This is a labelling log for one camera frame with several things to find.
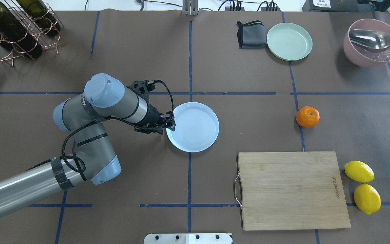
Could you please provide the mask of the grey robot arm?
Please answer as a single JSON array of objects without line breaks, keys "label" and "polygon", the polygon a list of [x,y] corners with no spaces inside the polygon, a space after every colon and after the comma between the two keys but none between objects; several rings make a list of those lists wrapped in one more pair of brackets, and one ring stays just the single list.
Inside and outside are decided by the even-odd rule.
[{"label": "grey robot arm", "polygon": [[135,81],[130,86],[108,74],[95,74],[82,94],[55,107],[55,124],[69,133],[61,153],[0,182],[0,218],[90,180],[102,184],[121,173],[104,122],[118,120],[136,132],[163,134],[175,130],[174,105],[160,113],[149,92],[161,80]]}]

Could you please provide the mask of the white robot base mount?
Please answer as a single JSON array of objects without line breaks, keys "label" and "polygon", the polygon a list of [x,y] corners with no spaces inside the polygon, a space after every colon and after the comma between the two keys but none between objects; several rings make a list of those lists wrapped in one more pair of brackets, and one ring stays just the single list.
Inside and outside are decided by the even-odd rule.
[{"label": "white robot base mount", "polygon": [[231,233],[151,233],[144,244],[232,244]]}]

